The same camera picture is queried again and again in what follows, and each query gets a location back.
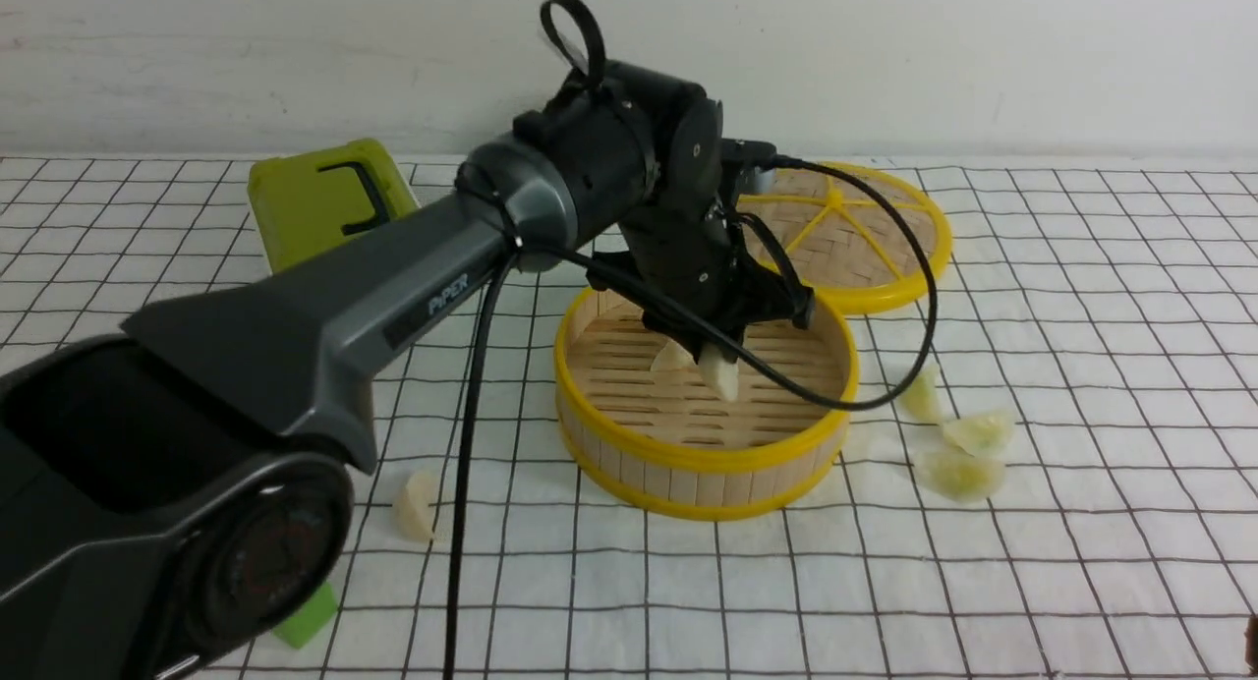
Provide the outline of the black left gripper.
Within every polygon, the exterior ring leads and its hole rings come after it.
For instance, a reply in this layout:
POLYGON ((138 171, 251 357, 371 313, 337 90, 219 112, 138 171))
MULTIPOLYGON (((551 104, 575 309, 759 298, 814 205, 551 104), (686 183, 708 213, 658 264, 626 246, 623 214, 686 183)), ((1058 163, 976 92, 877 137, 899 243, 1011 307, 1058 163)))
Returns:
POLYGON ((595 251, 590 287, 615 292, 642 309, 648 331, 665 336, 686 354, 717 354, 736 362, 749 326, 786 321, 806 331, 815 313, 815 292, 805 287, 781 241, 759 215, 711 207, 697 220, 647 207, 619 224, 624 251, 595 251), (639 289, 605 277, 624 273, 647 283, 722 332, 717 341, 693 321, 667 309, 639 289))

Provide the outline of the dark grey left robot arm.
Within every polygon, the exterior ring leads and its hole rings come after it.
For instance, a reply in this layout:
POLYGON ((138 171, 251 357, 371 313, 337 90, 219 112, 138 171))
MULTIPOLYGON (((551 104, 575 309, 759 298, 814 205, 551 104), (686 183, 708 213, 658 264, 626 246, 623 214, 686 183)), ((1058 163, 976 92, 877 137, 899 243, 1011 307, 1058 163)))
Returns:
POLYGON ((506 266, 605 229, 598 287, 699 353, 811 295, 737 250, 772 143, 701 85, 614 62, 473 150, 452 194, 273 277, 156 300, 3 376, 3 676, 180 679, 332 571, 372 473, 372 381, 506 266))

